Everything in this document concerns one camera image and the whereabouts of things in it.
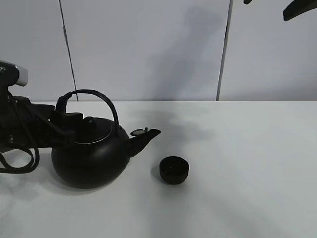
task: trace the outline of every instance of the teapot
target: teapot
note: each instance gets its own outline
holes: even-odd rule
[[[113,120],[66,113],[67,100],[75,93],[101,98],[110,107]],[[52,162],[56,173],[68,185],[77,188],[95,188],[113,181],[126,168],[130,158],[160,134],[160,130],[145,128],[133,131],[133,137],[129,138],[119,124],[112,101],[95,90],[76,90],[60,97],[51,121],[60,127],[72,127],[76,132],[74,145],[52,149]]]

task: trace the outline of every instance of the table surface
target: table surface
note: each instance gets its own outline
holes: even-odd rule
[[[33,173],[0,175],[1,238],[317,237],[317,102],[115,106],[127,132],[162,134],[99,189],[63,185],[49,149]],[[111,116],[102,102],[72,102],[67,110]],[[190,164],[181,185],[158,177],[158,163],[170,155]]]

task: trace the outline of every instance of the black lid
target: black lid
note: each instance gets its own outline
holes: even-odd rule
[[[180,184],[187,178],[189,164],[183,158],[170,156],[159,164],[159,174],[168,184]]]
[[[91,144],[108,137],[112,132],[111,121],[104,118],[86,117],[76,130],[77,144]]]

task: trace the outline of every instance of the kettle handle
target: kettle handle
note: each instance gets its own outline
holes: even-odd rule
[[[56,103],[56,107],[55,107],[55,111],[58,112],[62,112],[65,113],[66,112],[66,105],[67,105],[67,101],[68,99],[70,99],[74,94],[77,93],[82,93],[82,94],[92,94],[95,95],[97,97],[99,97],[100,99],[102,99],[105,103],[108,104],[108,106],[111,109],[112,115],[113,115],[113,119],[114,119],[114,130],[115,133],[118,133],[118,129],[119,129],[119,119],[118,119],[118,114],[117,111],[114,107],[114,104],[112,103],[112,101],[105,95],[102,94],[101,92],[98,92],[96,90],[91,90],[91,89],[79,89],[79,90],[75,90],[69,93],[66,93],[64,96],[61,96],[57,103]]]

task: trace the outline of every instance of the kettle lid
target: kettle lid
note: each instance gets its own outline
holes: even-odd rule
[[[92,144],[112,133],[111,121],[104,118],[86,117],[76,130],[76,144]]]

